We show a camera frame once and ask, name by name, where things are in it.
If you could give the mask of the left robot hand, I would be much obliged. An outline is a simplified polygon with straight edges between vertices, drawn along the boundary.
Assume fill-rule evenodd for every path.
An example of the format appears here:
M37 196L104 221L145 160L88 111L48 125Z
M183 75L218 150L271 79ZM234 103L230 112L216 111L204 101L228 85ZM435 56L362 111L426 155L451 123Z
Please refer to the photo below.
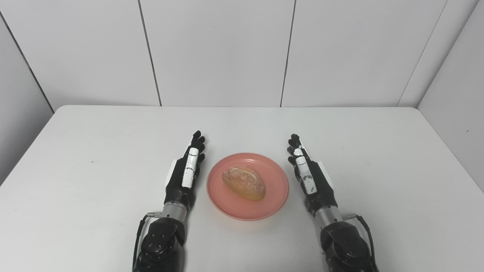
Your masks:
M196 200L195 185L205 159L205 137L197 130L183 157L175 161L166 186L164 204L180 203L190 210Z

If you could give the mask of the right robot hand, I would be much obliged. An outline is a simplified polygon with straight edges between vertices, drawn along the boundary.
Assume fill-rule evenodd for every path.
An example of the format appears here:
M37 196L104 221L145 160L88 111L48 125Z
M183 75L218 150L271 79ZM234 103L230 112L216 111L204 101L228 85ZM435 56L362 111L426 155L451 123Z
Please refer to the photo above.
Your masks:
M288 161L304 193L304 205L311 215L321 208L337 208L334 190L322 171L320 165L312 160L297 134L288 140Z

